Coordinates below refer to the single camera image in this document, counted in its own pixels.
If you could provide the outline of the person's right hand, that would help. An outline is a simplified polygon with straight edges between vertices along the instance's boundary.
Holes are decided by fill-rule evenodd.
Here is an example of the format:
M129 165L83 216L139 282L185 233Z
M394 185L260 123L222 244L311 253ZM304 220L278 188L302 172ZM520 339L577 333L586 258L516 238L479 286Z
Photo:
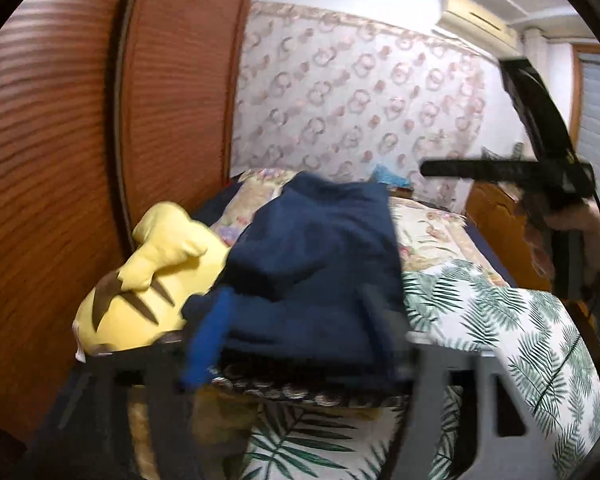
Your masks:
M583 235L583 281L592 285L600 275L600 210L594 200L572 206L544 217L545 224L556 231L579 231ZM542 230L531 222L524 226L524 240L531 248L535 270L552 280L555 269L550 258L550 245L544 242Z

